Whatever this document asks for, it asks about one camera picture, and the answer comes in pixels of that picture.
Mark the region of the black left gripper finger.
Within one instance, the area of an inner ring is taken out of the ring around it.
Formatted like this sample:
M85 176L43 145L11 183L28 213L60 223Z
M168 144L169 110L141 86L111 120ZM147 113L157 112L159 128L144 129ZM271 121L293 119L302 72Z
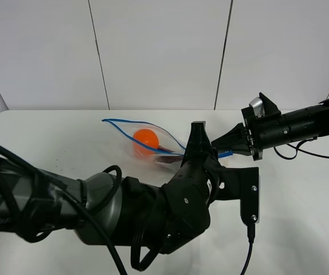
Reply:
M191 132L183 156L183 160L207 157L218 158L218 151L214 149L205 130L205 121L191 123Z

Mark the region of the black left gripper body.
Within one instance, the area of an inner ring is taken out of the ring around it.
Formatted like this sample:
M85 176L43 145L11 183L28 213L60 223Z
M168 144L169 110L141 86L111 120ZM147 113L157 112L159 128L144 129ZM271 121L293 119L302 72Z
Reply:
M171 254L197 238L210 226L209 204L215 197L211 184L218 183L208 170L217 161L212 146L191 148L172 179L160 187L165 199L166 221L162 230L161 254Z

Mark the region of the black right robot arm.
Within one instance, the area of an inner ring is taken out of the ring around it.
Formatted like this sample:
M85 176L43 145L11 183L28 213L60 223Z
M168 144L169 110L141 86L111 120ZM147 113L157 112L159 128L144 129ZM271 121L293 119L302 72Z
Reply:
M244 121L212 141L218 151L260 160L265 149L329 136L329 99L282 113L266 95L259 93L241 112Z

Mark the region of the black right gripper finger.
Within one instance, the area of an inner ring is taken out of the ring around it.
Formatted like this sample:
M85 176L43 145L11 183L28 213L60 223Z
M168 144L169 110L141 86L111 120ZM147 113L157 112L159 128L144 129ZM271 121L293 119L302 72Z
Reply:
M243 123L238 123L228 133L213 140L215 148L248 148L247 129Z
M235 144L232 146L228 146L224 149L224 151L231 151L233 154L251 156L251 149L248 145L245 144Z

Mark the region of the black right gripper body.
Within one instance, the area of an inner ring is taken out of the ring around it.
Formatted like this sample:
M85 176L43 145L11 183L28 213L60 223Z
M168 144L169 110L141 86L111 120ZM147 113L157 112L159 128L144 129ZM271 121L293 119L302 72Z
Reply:
M263 93L259 93L258 97L264 104L265 115L263 117L256 117L249 105L241 110L247 129L248 146L254 160L263 158L264 149L276 146L277 139L284 135L285 130L283 126L279 125L280 121L284 119L277 105Z

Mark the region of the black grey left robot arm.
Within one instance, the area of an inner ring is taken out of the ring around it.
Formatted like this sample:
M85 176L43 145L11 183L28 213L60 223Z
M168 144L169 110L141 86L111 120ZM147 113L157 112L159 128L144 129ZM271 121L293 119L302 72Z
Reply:
M206 231L219 192L217 151L203 123L193 123L184 159L160 187L123 176L119 166L85 180L27 163L0 146L0 231L30 243L72 229L88 245L169 254Z

